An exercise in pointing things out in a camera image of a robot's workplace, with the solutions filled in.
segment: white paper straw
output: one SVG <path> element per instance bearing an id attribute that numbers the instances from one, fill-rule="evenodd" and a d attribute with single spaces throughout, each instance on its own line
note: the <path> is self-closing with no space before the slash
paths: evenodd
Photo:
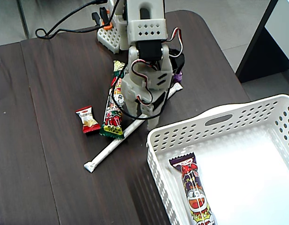
<path id="1" fill-rule="evenodd" d="M 174 93 L 176 93 L 179 90 L 182 90 L 183 87 L 179 83 L 175 83 L 173 87 L 169 90 L 168 98 L 170 98 Z M 147 115 L 142 114 L 140 116 L 141 118 L 148 117 Z M 93 172 L 94 169 L 111 153 L 113 150 L 116 149 L 117 146 L 119 146 L 120 143 L 122 143 L 134 130 L 136 130 L 145 120 L 135 120 L 133 123 L 131 123 L 130 126 L 127 127 L 127 129 L 124 130 L 124 139 L 114 139 L 104 150 L 102 150 L 92 161 L 87 162 L 84 164 L 84 167 L 89 171 Z"/>

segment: basket handle hole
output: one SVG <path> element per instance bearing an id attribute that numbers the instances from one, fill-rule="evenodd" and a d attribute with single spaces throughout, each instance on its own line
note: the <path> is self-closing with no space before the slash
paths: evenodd
<path id="1" fill-rule="evenodd" d="M 205 123 L 205 126 L 211 126 L 211 125 L 214 125 L 217 123 L 222 123 L 222 122 L 228 121 L 230 118 L 232 118 L 232 116 L 233 116 L 232 114 L 228 114 L 225 116 L 217 117 L 215 119 L 211 119 Z"/>

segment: candy bar wrapper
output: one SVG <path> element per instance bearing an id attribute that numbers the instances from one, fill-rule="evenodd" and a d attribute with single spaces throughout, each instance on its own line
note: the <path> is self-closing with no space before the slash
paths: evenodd
<path id="1" fill-rule="evenodd" d="M 119 61 L 114 61 L 114 70 L 113 70 L 114 79 L 112 81 L 111 87 L 113 86 L 114 82 L 116 82 L 124 65 L 125 65 L 124 63 L 121 63 Z M 118 105 L 122 107 L 124 105 L 124 97 L 121 94 L 121 80 L 122 77 L 119 78 L 118 82 L 115 85 L 114 98 L 117 101 Z M 112 88 L 110 88 L 109 90 L 109 96 L 104 115 L 104 123 L 100 130 L 100 135 L 123 139 L 125 137 L 123 130 L 121 128 L 122 112 L 114 104 L 111 97 L 111 92 Z"/>
<path id="2" fill-rule="evenodd" d="M 215 225 L 215 217 L 202 188 L 194 153 L 169 160 L 182 173 L 187 203 L 194 225 Z"/>
<path id="3" fill-rule="evenodd" d="M 75 111 L 75 113 L 78 114 L 82 120 L 83 133 L 88 133 L 90 131 L 99 130 L 101 128 L 98 122 L 93 118 L 91 106 L 87 106 L 82 109 L 79 109 Z"/>

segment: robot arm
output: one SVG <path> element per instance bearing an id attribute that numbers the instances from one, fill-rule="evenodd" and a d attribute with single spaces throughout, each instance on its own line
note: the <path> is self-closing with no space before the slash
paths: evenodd
<path id="1" fill-rule="evenodd" d="M 109 0 L 112 11 L 114 1 Z M 128 73 L 121 92 L 129 113 L 137 116 L 137 107 L 148 117 L 148 130 L 156 127 L 172 81 L 170 50 L 164 18 L 163 0 L 120 0 L 111 29 L 100 29 L 98 40 L 113 53 L 129 50 Z"/>

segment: wood grain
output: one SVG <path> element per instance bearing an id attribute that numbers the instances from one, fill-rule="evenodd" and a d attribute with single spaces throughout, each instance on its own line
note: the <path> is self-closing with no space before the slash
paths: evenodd
<path id="1" fill-rule="evenodd" d="M 19 43 L 0 46 L 1 224 L 59 224 Z"/>
<path id="2" fill-rule="evenodd" d="M 159 126 L 196 116 L 217 105 L 249 101 L 203 19 L 188 11 L 166 15 L 168 30 L 183 30 L 184 90 L 168 102 Z M 84 135 L 75 110 L 92 105 L 102 123 L 113 56 L 95 33 L 22 42 L 39 130 L 60 223 L 169 224 L 146 163 L 142 125 L 91 174 L 83 164 L 111 139 Z M 131 122 L 124 118 L 123 128 Z"/>

